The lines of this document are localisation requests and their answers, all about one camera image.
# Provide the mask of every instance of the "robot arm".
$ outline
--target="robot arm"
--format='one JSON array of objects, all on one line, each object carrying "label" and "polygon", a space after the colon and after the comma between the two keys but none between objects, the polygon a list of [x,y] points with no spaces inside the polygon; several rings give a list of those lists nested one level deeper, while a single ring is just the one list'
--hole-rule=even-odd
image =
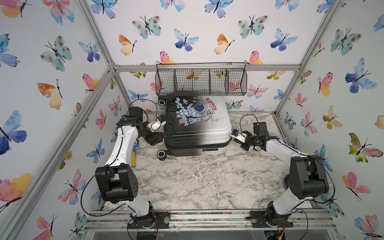
[{"label": "robot arm", "polygon": [[244,131],[240,134],[234,129],[231,136],[241,144],[244,150],[250,146],[261,147],[290,166],[289,188],[275,201],[268,204],[266,221],[270,225],[279,225],[287,220],[292,210],[306,200],[328,192],[328,180],[323,159],[317,155],[307,155],[280,142],[277,137],[269,136],[266,123],[253,124],[254,134]]}]

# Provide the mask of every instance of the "teal butterfly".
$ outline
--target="teal butterfly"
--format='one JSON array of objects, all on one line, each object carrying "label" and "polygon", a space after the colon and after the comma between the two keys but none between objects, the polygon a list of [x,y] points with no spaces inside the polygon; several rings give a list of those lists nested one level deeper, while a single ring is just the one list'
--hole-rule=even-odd
[{"label": "teal butterfly", "polygon": [[62,36],[57,36],[53,47],[51,43],[48,41],[49,46],[45,45],[52,49],[52,51],[45,51],[40,55],[40,59],[44,62],[51,63],[54,69],[60,70],[62,72],[65,71],[64,64],[65,60],[71,60],[72,54],[70,49],[64,46],[64,39]]}]

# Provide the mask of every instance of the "butterfly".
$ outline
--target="butterfly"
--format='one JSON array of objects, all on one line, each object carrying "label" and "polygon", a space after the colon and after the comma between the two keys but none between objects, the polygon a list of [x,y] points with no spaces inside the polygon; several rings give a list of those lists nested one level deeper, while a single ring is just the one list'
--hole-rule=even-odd
[{"label": "butterfly", "polygon": [[331,7],[331,4],[333,2],[333,0],[325,0],[327,3],[322,3],[320,4],[318,7],[317,7],[317,10],[316,12],[318,13],[322,13],[324,12],[324,14],[328,11],[328,9]]},{"label": "butterfly", "polygon": [[100,205],[103,202],[103,199],[101,197],[101,192],[97,191],[95,194],[92,195],[91,200],[97,201]]},{"label": "butterfly", "polygon": [[132,21],[133,26],[137,28],[137,32],[140,34],[140,36],[143,37],[143,39],[148,38],[148,32],[150,35],[151,32],[156,36],[160,35],[161,27],[157,25],[157,23],[160,22],[159,16],[151,17],[148,22],[146,17],[144,16],[143,21],[145,22],[145,24],[140,20]]},{"label": "butterfly", "polygon": [[51,43],[48,41],[49,46],[46,47],[52,49],[51,51],[45,51],[40,55],[40,59],[44,62],[51,63],[52,67],[56,70],[60,70],[62,72],[65,71],[64,64],[65,60],[71,60],[72,54],[70,49],[64,46],[64,38],[62,36],[57,36],[53,47]]},{"label": "butterfly", "polygon": [[361,38],[361,34],[349,34],[350,31],[351,29],[348,31],[347,28],[347,33],[345,34],[344,38],[341,38],[344,35],[344,32],[341,29],[336,30],[335,39],[332,41],[331,44],[331,52],[335,51],[336,49],[339,50],[341,48],[341,55],[344,56],[352,49],[352,43],[358,42]]},{"label": "butterfly", "polygon": [[249,106],[249,110],[251,112],[264,112],[264,109],[254,108],[253,106]]},{"label": "butterfly", "polygon": [[307,81],[307,79],[305,78],[311,75],[311,73],[312,73],[311,70],[307,71],[307,69],[305,69],[303,75],[301,76],[300,84],[303,84],[305,81]]},{"label": "butterfly", "polygon": [[377,122],[375,123],[375,125],[378,128],[384,129],[384,116],[383,115],[377,116]]},{"label": "butterfly", "polygon": [[371,193],[371,189],[369,187],[364,186],[364,185],[360,185],[360,186],[356,187],[357,179],[358,179],[358,176],[354,172],[349,172],[348,177],[343,175],[343,181],[344,181],[345,185],[347,185],[346,187],[349,188],[356,195],[356,197],[359,201],[359,199],[360,200],[362,200],[362,199],[357,195],[357,192],[369,194],[369,193]]},{"label": "butterfly", "polygon": [[100,155],[104,155],[104,153],[105,153],[104,148],[101,148],[101,139],[100,139],[97,147],[95,146],[95,149],[96,150],[93,150],[92,152],[88,153],[87,157],[93,157],[93,162],[97,163],[99,161]]},{"label": "butterfly", "polygon": [[47,6],[52,6],[51,16],[57,23],[62,25],[64,16],[73,22],[74,13],[67,7],[70,4],[70,0],[43,0],[43,3]]},{"label": "butterfly", "polygon": [[126,37],[124,37],[123,35],[120,34],[119,35],[119,42],[121,43],[122,46],[124,46],[120,49],[120,51],[124,55],[128,56],[129,54],[133,53],[133,48],[135,47],[135,44],[137,41],[135,40],[135,42],[132,44],[131,41],[129,41]]},{"label": "butterfly", "polygon": [[288,129],[292,130],[293,126],[296,126],[296,122],[292,119],[292,116],[290,116],[287,112],[284,119],[284,124],[288,125]]},{"label": "butterfly", "polygon": [[175,62],[169,58],[168,54],[165,51],[160,52],[160,61],[161,64],[175,64]]},{"label": "butterfly", "polygon": [[361,146],[359,138],[354,133],[349,134],[351,136],[352,145],[349,146],[349,155],[356,156],[356,162],[368,162],[368,157],[381,157],[383,152],[376,148],[366,147],[372,144],[367,144],[368,139],[365,141],[364,145]]},{"label": "butterfly", "polygon": [[[320,196],[320,199],[323,201],[323,202],[326,202],[328,201],[330,198],[329,197],[326,197],[324,195],[321,195]],[[331,201],[329,201],[327,203],[327,206],[329,208],[329,213],[332,217],[338,217],[338,216],[342,216],[342,217],[345,217],[345,214],[343,212],[343,210],[341,209],[341,207],[335,203],[334,201],[337,200],[337,199],[332,199]]]},{"label": "butterfly", "polygon": [[140,94],[140,92],[136,94],[135,92],[132,92],[131,90],[128,90],[128,91],[132,94],[132,96],[131,96],[132,100],[140,99],[140,101],[145,102],[145,99],[142,99],[142,98],[145,98],[146,96],[148,96],[148,94]]},{"label": "butterfly", "polygon": [[249,62],[245,61],[248,64],[263,64],[263,62],[259,58],[259,52],[258,51],[253,51],[251,53],[251,57],[249,58]]},{"label": "butterfly", "polygon": [[206,4],[205,12],[210,13],[212,10],[214,13],[217,11],[217,16],[219,18],[225,17],[225,11],[223,8],[226,8],[233,0],[209,0],[211,3]]},{"label": "butterfly", "polygon": [[116,98],[116,101],[115,99],[113,99],[113,103],[109,105],[109,108],[111,109],[111,111],[113,111],[113,115],[117,117],[118,111],[121,111],[122,109],[122,106],[120,105],[120,95],[118,95],[118,97]]},{"label": "butterfly", "polygon": [[261,98],[263,95],[261,93],[265,93],[266,90],[268,90],[268,88],[260,88],[261,85],[259,85],[257,87],[257,89],[255,88],[255,86],[253,85],[250,85],[249,86],[249,93],[247,93],[247,97],[252,97],[253,95],[256,97],[256,98]]},{"label": "butterfly", "polygon": [[221,33],[217,37],[217,44],[219,45],[214,49],[216,55],[220,55],[227,51],[228,47],[233,43],[235,40],[232,40],[232,42],[228,43],[228,40],[224,37],[224,35]]},{"label": "butterfly", "polygon": [[241,28],[240,35],[243,37],[243,39],[246,39],[249,33],[251,33],[252,35],[252,31],[255,35],[259,36],[264,29],[264,25],[262,23],[266,22],[266,20],[268,19],[268,16],[266,15],[261,16],[257,18],[255,21],[253,21],[254,17],[255,16],[251,18],[251,16],[249,16],[251,23],[249,23],[247,20],[240,20],[237,22],[237,25],[239,25],[239,27]]},{"label": "butterfly", "polygon": [[328,115],[323,115],[324,122],[327,122],[327,128],[329,130],[332,129],[332,126],[335,127],[342,127],[343,124],[337,121],[335,118],[337,118],[336,114],[333,115],[333,107],[332,105],[329,106]]},{"label": "butterfly", "polygon": [[53,221],[57,218],[57,215],[53,215],[52,222],[49,224],[43,217],[38,217],[36,219],[36,224],[39,229],[46,229],[43,231],[40,235],[35,237],[33,240],[50,240],[51,237],[53,237],[52,234],[52,227],[53,227]]},{"label": "butterfly", "polygon": [[108,116],[105,115],[104,117],[103,111],[101,109],[99,109],[99,115],[101,118],[96,119],[96,125],[100,126],[99,129],[102,130],[105,126],[105,119],[107,119]]},{"label": "butterfly", "polygon": [[278,95],[276,95],[276,96],[273,97],[274,99],[281,99],[281,98],[284,96],[283,91],[280,90],[280,89],[277,89],[277,94],[278,94]]},{"label": "butterfly", "polygon": [[57,87],[46,83],[37,83],[37,88],[39,89],[40,93],[47,98],[51,98],[50,106],[52,108],[60,109],[61,99],[63,99],[63,96],[60,92],[59,79],[56,79],[56,86]]},{"label": "butterfly", "polygon": [[7,202],[0,207],[1,211],[3,211],[12,202],[16,202],[22,198],[31,184],[32,179],[32,174],[26,173],[21,177],[14,178],[12,180],[0,180],[0,200]]},{"label": "butterfly", "polygon": [[83,80],[85,84],[87,84],[89,89],[85,90],[85,93],[94,91],[97,84],[99,84],[99,80],[91,78],[88,74],[84,73]]},{"label": "butterfly", "polygon": [[80,211],[76,214],[76,218],[74,220],[74,230],[71,229],[72,231],[71,235],[72,234],[75,234],[75,235],[72,236],[71,240],[83,239],[82,231],[84,231],[84,229],[82,228],[85,227],[85,224],[87,223],[87,221],[88,221],[88,218],[85,214],[81,215]]},{"label": "butterfly", "polygon": [[307,97],[301,98],[301,93],[297,94],[297,97],[295,98],[296,105],[299,105],[301,108],[303,108],[302,104],[307,101]]},{"label": "butterfly", "polygon": [[15,131],[21,126],[22,116],[19,111],[15,110],[5,122],[4,126],[0,127],[0,155],[11,150],[9,142],[12,140],[16,143],[24,142],[26,139],[26,131]]},{"label": "butterfly", "polygon": [[312,134],[318,133],[317,129],[312,125],[314,120],[311,121],[311,113],[308,111],[308,113],[305,115],[305,119],[301,120],[300,126],[304,127],[304,135],[309,137],[310,132]]},{"label": "butterfly", "polygon": [[321,150],[320,152],[318,150],[316,150],[315,152],[315,155],[317,156],[320,156],[322,159],[323,159],[323,164],[324,166],[331,172],[333,172],[332,168],[331,168],[331,165],[328,163],[327,159],[328,158],[325,158],[325,146],[323,144],[323,146],[321,147]]},{"label": "butterfly", "polygon": [[118,138],[118,128],[115,127],[115,131],[113,131],[113,136],[112,136],[112,139],[111,139],[111,142],[114,143],[116,142],[117,138]]},{"label": "butterfly", "polygon": [[321,42],[317,44],[315,50],[318,51],[314,56],[316,56],[319,52],[323,51],[325,48],[321,48]]},{"label": "butterfly", "polygon": [[114,5],[117,3],[117,0],[92,0],[94,3],[91,5],[91,8],[94,13],[100,13],[101,10],[103,10],[103,14],[105,14],[110,18],[114,19],[116,17],[116,14],[111,10],[111,8],[114,7]]},{"label": "butterfly", "polygon": [[229,111],[229,110],[231,110],[232,108],[233,109],[239,109],[239,108],[241,108],[241,103],[243,102],[243,100],[240,100],[240,101],[232,101],[231,103],[225,103],[225,105],[227,106],[227,110]]},{"label": "butterfly", "polygon": [[26,3],[28,0],[25,0],[25,2],[21,3],[20,0],[6,0],[1,1],[1,5],[5,6],[1,8],[1,11],[3,14],[9,18],[17,18],[19,15],[23,17],[23,9],[25,8],[25,5],[32,5]]},{"label": "butterfly", "polygon": [[167,9],[169,4],[172,6],[172,2],[174,3],[176,10],[179,12],[185,7],[185,3],[183,0],[160,0],[160,2],[161,7],[163,7],[164,9]]},{"label": "butterfly", "polygon": [[359,85],[362,89],[373,89],[377,87],[377,83],[364,77],[370,74],[367,72],[368,70],[364,73],[364,58],[360,58],[358,64],[355,66],[355,73],[347,73],[345,75],[345,81],[347,83],[352,82],[352,85],[349,87],[351,93],[357,93],[359,91]]},{"label": "butterfly", "polygon": [[81,110],[81,104],[80,103],[76,103],[76,112],[73,111],[74,115],[73,114],[71,114],[71,115],[77,117],[77,114],[80,112],[80,110]]},{"label": "butterfly", "polygon": [[198,36],[193,37],[193,38],[187,38],[189,34],[185,34],[185,36],[184,36],[184,34],[182,34],[176,28],[173,31],[175,32],[175,35],[176,35],[175,37],[179,40],[177,43],[175,43],[175,46],[177,48],[184,47],[187,52],[192,50],[191,44],[195,44],[199,40]]},{"label": "butterfly", "polygon": [[77,198],[77,194],[79,193],[80,190],[84,189],[86,184],[86,181],[84,179],[80,180],[80,178],[81,178],[81,173],[80,173],[80,170],[77,169],[76,173],[73,176],[72,184],[68,180],[67,180],[68,183],[65,183],[69,185],[70,188],[62,192],[57,199],[63,202],[66,202],[69,198],[70,204],[75,205],[79,201],[79,199]]},{"label": "butterfly", "polygon": [[379,31],[380,29],[384,28],[384,15],[381,15],[379,19],[377,20],[377,23],[373,26],[374,31]]},{"label": "butterfly", "polygon": [[289,34],[285,34],[285,36],[284,36],[284,34],[280,30],[280,28],[276,29],[276,35],[275,35],[276,41],[271,43],[271,48],[276,48],[278,46],[279,47],[279,51],[286,50],[287,49],[286,44],[291,44],[291,43],[293,43],[294,41],[296,41],[299,38],[298,36],[295,36],[295,37],[292,37],[292,38],[287,38],[287,36]]},{"label": "butterfly", "polygon": [[96,61],[100,60],[100,55],[96,53],[97,51],[99,51],[96,43],[93,46],[91,46],[90,43],[88,43],[87,45],[85,43],[79,42],[79,45],[85,53],[88,53],[88,57],[87,57],[88,62],[92,63],[93,58],[95,58]]},{"label": "butterfly", "polygon": [[64,166],[65,166],[65,160],[70,160],[71,158],[72,158],[72,152],[69,151],[69,152],[65,155],[64,159],[61,161],[61,163],[60,163],[60,165],[59,165],[59,170],[62,170],[62,169],[64,168]]},{"label": "butterfly", "polygon": [[361,218],[356,218],[354,220],[355,226],[358,227],[360,230],[362,230],[364,235],[367,235],[364,240],[378,240],[378,238],[384,238],[384,235],[378,235],[377,229],[379,227],[377,216],[374,214],[372,216],[366,215],[365,216],[365,222]]},{"label": "butterfly", "polygon": [[145,76],[147,74],[147,72],[131,72],[131,73],[133,73],[133,75],[135,77],[137,77],[138,79],[140,79],[140,77],[145,78]]},{"label": "butterfly", "polygon": [[275,7],[277,9],[279,9],[284,4],[287,5],[287,3],[288,3],[289,11],[292,11],[293,9],[296,9],[299,6],[299,0],[276,0]]},{"label": "butterfly", "polygon": [[298,145],[297,145],[297,137],[295,138],[295,140],[293,141],[293,143],[291,142],[291,146],[294,148],[294,149],[299,149]]},{"label": "butterfly", "polygon": [[8,36],[9,36],[9,34],[0,35],[0,61],[2,61],[3,63],[5,63],[11,67],[16,67],[17,64],[20,62],[19,60],[17,60],[17,57],[15,57],[14,55],[5,53],[5,52],[9,51],[9,49],[7,49],[8,41],[9,41]]},{"label": "butterfly", "polygon": [[278,71],[270,71],[269,72],[270,74],[267,76],[267,79],[271,79],[273,78],[274,80],[279,80],[281,75],[283,75],[284,73],[286,73],[286,71],[281,71],[281,72],[278,72]]}]

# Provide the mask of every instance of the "butterfly wallpaper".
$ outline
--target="butterfly wallpaper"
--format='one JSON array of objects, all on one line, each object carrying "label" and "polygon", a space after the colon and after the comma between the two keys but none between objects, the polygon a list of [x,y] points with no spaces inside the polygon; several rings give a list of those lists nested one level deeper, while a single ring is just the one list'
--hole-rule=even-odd
[{"label": "butterfly wallpaper", "polygon": [[[317,14],[328,11],[330,3],[324,0]],[[370,14],[357,23],[354,16],[362,12]],[[279,112],[286,114],[280,123],[292,146],[298,143],[300,151],[323,159],[336,194],[322,207],[329,209],[345,240],[384,237],[384,109],[379,100],[384,45],[377,44],[384,38],[382,20],[379,2],[348,1],[340,8],[292,90],[284,91],[288,98]],[[322,195],[318,201],[329,198]]]}]

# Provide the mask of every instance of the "blue butterfly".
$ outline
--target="blue butterfly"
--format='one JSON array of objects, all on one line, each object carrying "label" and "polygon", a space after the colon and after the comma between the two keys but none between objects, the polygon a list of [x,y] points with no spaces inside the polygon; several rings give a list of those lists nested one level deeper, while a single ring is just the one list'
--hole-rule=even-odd
[{"label": "blue butterfly", "polygon": [[345,75],[345,81],[347,83],[352,82],[352,85],[349,87],[351,93],[357,93],[359,86],[361,86],[362,89],[373,89],[377,87],[377,83],[364,78],[365,75],[370,74],[367,72],[368,70],[364,73],[364,58],[360,58],[358,64],[355,66],[355,73],[347,73]]},{"label": "blue butterfly", "polygon": [[137,28],[137,32],[140,34],[140,36],[143,37],[143,39],[147,39],[148,33],[151,34],[151,32],[156,36],[160,36],[161,27],[157,25],[157,23],[160,22],[159,16],[151,17],[150,19],[148,19],[148,22],[145,16],[144,18],[140,18],[143,19],[145,24],[140,20],[136,20],[132,21],[132,25]]},{"label": "blue butterfly", "polygon": [[44,62],[51,63],[52,67],[56,70],[60,70],[62,72],[65,71],[64,64],[65,60],[71,60],[72,54],[70,49],[64,46],[64,39],[62,36],[57,36],[53,47],[50,42],[49,46],[45,45],[52,49],[52,51],[45,51],[40,55],[40,59]]},{"label": "blue butterfly", "polygon": [[100,191],[97,191],[92,197],[91,200],[97,201],[99,205],[103,202]]},{"label": "blue butterfly", "polygon": [[177,43],[175,43],[175,46],[177,48],[182,48],[184,47],[185,50],[187,52],[191,51],[192,50],[192,46],[191,44],[195,44],[197,43],[197,41],[199,40],[199,37],[196,36],[196,37],[193,37],[193,38],[187,38],[188,35],[185,34],[186,36],[184,36],[184,34],[182,34],[179,30],[177,30],[176,28],[174,29],[174,32],[176,34],[176,38],[179,40]]},{"label": "blue butterfly", "polygon": [[214,10],[214,13],[217,11],[217,16],[219,18],[225,17],[225,11],[223,8],[228,6],[233,0],[209,0],[211,3],[205,5],[205,12],[210,13]]},{"label": "blue butterfly", "polygon": [[87,57],[88,62],[92,63],[93,62],[93,58],[95,58],[96,61],[100,60],[100,55],[98,53],[96,53],[97,51],[99,51],[97,49],[96,44],[91,46],[90,43],[87,45],[85,43],[79,42],[79,45],[84,50],[85,53],[88,53],[88,57]]},{"label": "blue butterfly", "polygon": [[145,98],[146,96],[148,96],[148,94],[140,94],[140,92],[135,93],[135,92],[132,92],[131,90],[128,90],[128,91],[132,94],[131,96],[132,100],[140,99],[140,101],[145,102],[145,99],[142,99],[142,98]]},{"label": "blue butterfly", "polygon": [[317,156],[320,156],[322,159],[323,159],[323,163],[324,163],[324,166],[331,172],[333,172],[332,168],[331,168],[331,165],[328,163],[328,161],[326,160],[327,158],[325,158],[325,146],[323,144],[323,146],[321,147],[321,150],[320,152],[319,151],[315,151],[314,152],[315,155]]},{"label": "blue butterfly", "polygon": [[258,109],[258,108],[254,108],[253,106],[249,106],[249,110],[251,112],[264,112],[265,110],[264,109]]},{"label": "blue butterfly", "polygon": [[333,0],[325,0],[327,3],[323,3],[323,4],[320,4],[318,7],[317,7],[317,11],[318,13],[322,13],[324,12],[324,14],[328,11],[328,9],[330,8]]},{"label": "blue butterfly", "polygon": [[283,34],[283,32],[280,30],[280,28],[276,29],[276,35],[275,38],[277,39],[275,42],[271,43],[271,48],[276,48],[279,46],[279,51],[284,51],[287,49],[286,44],[291,44],[294,41],[296,41],[299,37],[295,36],[292,38],[287,38],[289,34]]},{"label": "blue butterfly", "polygon": [[93,157],[93,162],[97,163],[99,161],[100,155],[104,155],[104,148],[101,148],[101,139],[99,141],[99,144],[97,145],[97,148],[95,147],[96,150],[93,150],[92,152],[87,154],[87,157]]},{"label": "blue butterfly", "polygon": [[12,140],[16,143],[24,142],[26,139],[26,131],[15,131],[21,126],[22,116],[19,111],[15,110],[5,122],[4,126],[0,127],[0,155],[11,150],[9,142]]},{"label": "blue butterfly", "polygon": [[0,61],[2,61],[3,63],[11,67],[16,67],[17,64],[20,62],[19,60],[17,60],[17,57],[15,57],[14,55],[5,53],[9,51],[9,49],[7,49],[8,41],[9,41],[8,35],[9,34],[0,35]]},{"label": "blue butterfly", "polygon": [[94,13],[100,13],[103,10],[110,19],[114,19],[116,14],[111,10],[113,6],[117,3],[117,0],[92,0],[94,3],[91,6]]},{"label": "blue butterfly", "polygon": [[297,137],[295,138],[295,140],[293,141],[293,143],[291,143],[291,146],[292,146],[294,149],[299,149],[299,146],[297,145]]},{"label": "blue butterfly", "polygon": [[274,96],[274,99],[281,99],[284,96],[283,91],[280,89],[277,89],[277,94],[278,95]]}]

